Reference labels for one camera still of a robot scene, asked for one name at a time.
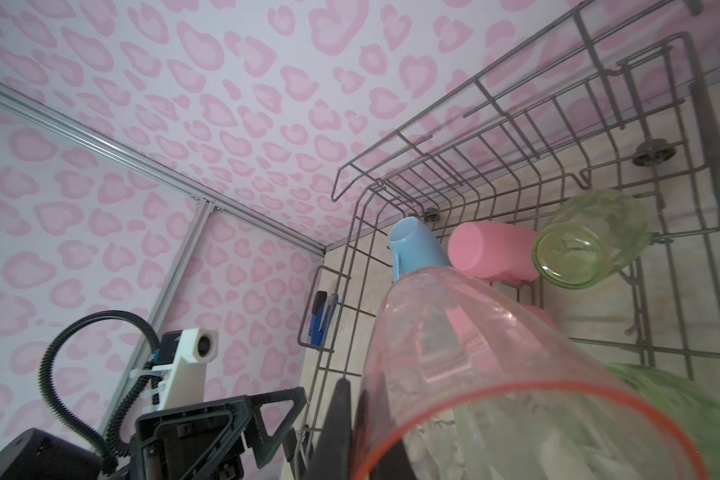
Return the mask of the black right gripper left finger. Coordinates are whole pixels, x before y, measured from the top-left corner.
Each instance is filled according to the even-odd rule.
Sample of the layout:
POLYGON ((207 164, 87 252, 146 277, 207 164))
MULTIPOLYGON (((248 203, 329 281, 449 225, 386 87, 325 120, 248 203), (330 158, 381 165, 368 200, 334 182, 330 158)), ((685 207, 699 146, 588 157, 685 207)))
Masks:
POLYGON ((347 480, 352 444, 351 384, 336 383, 317 447, 307 467, 306 480, 347 480))

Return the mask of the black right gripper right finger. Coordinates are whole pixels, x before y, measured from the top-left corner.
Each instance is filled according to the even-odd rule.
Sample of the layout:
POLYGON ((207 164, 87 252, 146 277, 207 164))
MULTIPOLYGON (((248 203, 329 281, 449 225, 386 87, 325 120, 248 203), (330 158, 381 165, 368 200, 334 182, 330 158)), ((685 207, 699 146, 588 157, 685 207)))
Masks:
MULTIPOLYGON (((371 450, 371 434, 378 433, 382 428, 391 428, 395 431, 398 424, 391 416, 388 387, 384 373, 379 375, 375 384, 373 399, 367 400, 366 406, 366 437, 368 450, 371 450)), ((382 479, 408 479, 415 480, 411 462, 406 452, 402 437, 397 435, 394 444, 383 448, 382 455, 374 462, 370 469, 371 480, 382 479)))

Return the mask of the light pink translucent cup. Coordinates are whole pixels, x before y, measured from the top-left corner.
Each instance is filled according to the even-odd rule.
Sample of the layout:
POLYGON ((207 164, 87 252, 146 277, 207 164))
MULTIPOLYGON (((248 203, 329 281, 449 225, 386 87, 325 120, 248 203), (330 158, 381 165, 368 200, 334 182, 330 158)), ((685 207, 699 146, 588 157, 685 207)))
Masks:
POLYGON ((416 478, 705 479, 685 432, 488 283, 450 267, 395 281, 375 320, 350 475, 402 437, 416 478), (366 437, 385 374, 398 428, 366 437))

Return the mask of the magenta plastic cup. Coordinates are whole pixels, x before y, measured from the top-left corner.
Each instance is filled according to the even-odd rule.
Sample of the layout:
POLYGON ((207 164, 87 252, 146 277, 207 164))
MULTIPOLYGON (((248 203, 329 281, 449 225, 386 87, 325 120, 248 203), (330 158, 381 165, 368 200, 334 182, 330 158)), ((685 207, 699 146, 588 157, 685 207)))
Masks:
POLYGON ((545 324, 557 329, 558 325, 554 318, 548 314, 545 310, 532 304, 522 304, 522 307, 535 315, 538 319, 542 320, 545 324))

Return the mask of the white blue ceramic mug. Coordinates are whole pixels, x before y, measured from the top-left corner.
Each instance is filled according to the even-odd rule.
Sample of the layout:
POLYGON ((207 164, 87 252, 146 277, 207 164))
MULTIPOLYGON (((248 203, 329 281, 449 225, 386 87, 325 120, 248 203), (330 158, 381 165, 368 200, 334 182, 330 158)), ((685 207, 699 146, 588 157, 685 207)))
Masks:
POLYGON ((401 219, 393 225, 388 233, 388 247, 394 281, 421 268, 451 266, 434 233, 416 217, 401 219))

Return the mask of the pink plastic cup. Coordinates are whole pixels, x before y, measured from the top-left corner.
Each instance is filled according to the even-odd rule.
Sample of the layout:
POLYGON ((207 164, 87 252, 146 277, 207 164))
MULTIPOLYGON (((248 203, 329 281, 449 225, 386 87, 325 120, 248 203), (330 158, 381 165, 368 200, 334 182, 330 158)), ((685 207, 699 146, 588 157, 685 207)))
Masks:
POLYGON ((464 274, 519 285, 540 276, 532 260, 536 238, 535 230, 522 226, 466 222, 451 234, 447 253, 453 267, 464 274))

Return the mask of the yellow-green translucent cup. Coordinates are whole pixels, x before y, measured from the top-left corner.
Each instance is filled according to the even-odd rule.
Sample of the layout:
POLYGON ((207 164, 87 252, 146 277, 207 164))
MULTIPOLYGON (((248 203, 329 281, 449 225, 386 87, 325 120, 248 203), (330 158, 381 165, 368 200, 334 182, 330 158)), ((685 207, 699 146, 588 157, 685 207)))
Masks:
POLYGON ((538 232, 532 261, 553 285, 586 289, 631 264, 652 236, 640 200, 618 190, 589 190, 564 202, 538 232))

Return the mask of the bright green translucent cup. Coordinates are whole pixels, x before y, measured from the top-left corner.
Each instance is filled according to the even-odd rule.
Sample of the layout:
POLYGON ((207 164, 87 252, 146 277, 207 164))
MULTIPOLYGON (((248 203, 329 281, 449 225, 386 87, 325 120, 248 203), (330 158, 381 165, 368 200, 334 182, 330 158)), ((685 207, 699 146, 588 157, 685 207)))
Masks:
POLYGON ((698 447, 712 479, 720 479, 720 402, 696 383, 643 365, 607 369, 679 425, 698 447))

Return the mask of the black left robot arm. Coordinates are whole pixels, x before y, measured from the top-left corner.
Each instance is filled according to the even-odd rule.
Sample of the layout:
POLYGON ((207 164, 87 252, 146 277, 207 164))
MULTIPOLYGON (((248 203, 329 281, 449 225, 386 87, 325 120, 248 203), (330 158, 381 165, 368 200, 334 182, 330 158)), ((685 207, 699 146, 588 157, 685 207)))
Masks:
MULTIPOLYGON (((242 455, 267 465, 307 403, 302 387, 145 414, 112 479, 242 479, 242 455)), ((0 452, 0 479, 103 479, 97 454, 38 429, 0 452)))

